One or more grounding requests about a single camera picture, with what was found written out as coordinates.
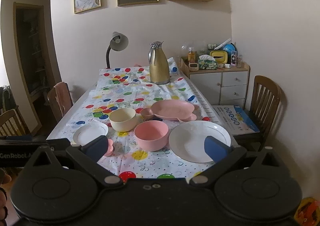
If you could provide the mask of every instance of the lamp shade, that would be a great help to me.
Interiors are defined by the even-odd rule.
[[[110,47],[113,51],[122,51],[127,48],[129,44],[128,38],[118,32],[112,33],[112,39],[110,41]]]

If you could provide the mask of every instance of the balloon print tablecloth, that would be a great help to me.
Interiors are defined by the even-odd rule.
[[[135,141],[133,130],[119,133],[111,127],[108,115],[112,111],[124,107],[133,108],[142,122],[140,111],[143,108],[166,99],[186,100],[194,104],[197,120],[219,121],[214,113],[210,116],[208,111],[206,112],[206,109],[211,108],[203,99],[199,99],[198,91],[191,89],[173,58],[168,62],[171,82],[165,85],[150,83],[149,67],[100,70],[96,89],[89,93],[87,100],[71,117],[57,138],[68,138],[72,142],[74,132],[84,124],[90,122],[107,124],[108,138],[114,141],[115,151],[111,157],[103,156],[98,163],[124,180],[131,177],[190,179],[212,166],[214,162],[196,164],[185,161],[177,157],[169,145],[155,152],[143,151]],[[164,122],[170,131],[179,125],[178,121],[164,120]]]

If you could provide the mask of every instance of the hand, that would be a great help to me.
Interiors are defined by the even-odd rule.
[[[11,181],[11,177],[5,174],[2,183],[6,184],[6,183],[9,183],[10,181]],[[7,203],[7,198],[4,192],[0,190],[0,226],[6,225],[5,222],[3,221],[7,213],[7,209],[5,208],[6,203]]]

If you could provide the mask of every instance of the white cabinet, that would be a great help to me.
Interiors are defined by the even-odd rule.
[[[222,87],[246,85],[248,72],[224,72]]]
[[[238,106],[242,107],[244,105],[244,99],[221,100],[220,105],[238,105]]]
[[[221,88],[221,101],[244,99],[247,85],[228,86]]]
[[[180,69],[190,78],[211,105],[238,105],[244,107],[247,97],[250,66],[190,71],[180,59]]]
[[[221,73],[190,74],[190,80],[211,105],[219,105]]]

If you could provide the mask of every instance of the white bowl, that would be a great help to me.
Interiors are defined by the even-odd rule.
[[[133,108],[119,108],[109,115],[111,126],[115,131],[126,132],[132,130],[138,122]]]
[[[73,141],[76,144],[85,146],[92,140],[99,136],[106,136],[109,128],[106,124],[98,121],[93,121],[87,125],[82,126],[73,134]]]

